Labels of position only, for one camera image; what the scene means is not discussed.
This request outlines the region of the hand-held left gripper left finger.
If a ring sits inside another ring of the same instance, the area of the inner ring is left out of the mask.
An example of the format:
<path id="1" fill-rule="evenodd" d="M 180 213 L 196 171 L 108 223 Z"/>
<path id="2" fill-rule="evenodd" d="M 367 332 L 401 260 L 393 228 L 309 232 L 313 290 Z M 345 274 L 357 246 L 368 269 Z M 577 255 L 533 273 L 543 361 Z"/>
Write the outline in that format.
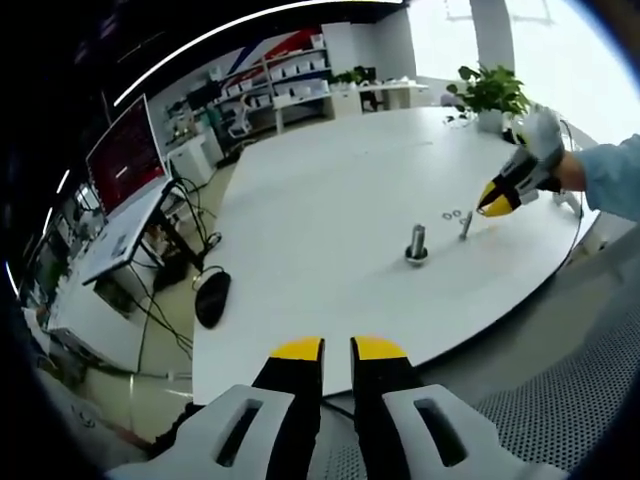
<path id="1" fill-rule="evenodd" d="M 324 341 L 268 356 L 251 385 L 188 405 L 151 450 L 154 479 L 304 479 L 320 428 Z"/>

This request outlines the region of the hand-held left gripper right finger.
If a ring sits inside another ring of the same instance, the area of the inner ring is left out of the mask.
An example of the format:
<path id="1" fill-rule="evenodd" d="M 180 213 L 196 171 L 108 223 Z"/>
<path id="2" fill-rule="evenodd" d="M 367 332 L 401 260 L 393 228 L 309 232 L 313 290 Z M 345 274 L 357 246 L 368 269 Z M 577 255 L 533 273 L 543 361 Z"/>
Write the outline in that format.
<path id="1" fill-rule="evenodd" d="M 494 423 L 441 385 L 426 386 L 383 338 L 350 340 L 354 424 L 370 479 L 564 479 L 505 449 Z"/>

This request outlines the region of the person's right hand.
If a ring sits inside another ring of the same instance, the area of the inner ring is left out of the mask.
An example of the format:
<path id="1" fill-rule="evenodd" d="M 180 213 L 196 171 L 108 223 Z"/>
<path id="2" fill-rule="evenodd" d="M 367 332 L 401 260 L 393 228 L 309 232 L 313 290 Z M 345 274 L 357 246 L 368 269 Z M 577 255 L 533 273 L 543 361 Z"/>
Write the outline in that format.
<path id="1" fill-rule="evenodd" d="M 582 164 L 570 151 L 549 171 L 549 175 L 537 185 L 538 190 L 560 193 L 561 191 L 585 192 L 586 176 Z"/>

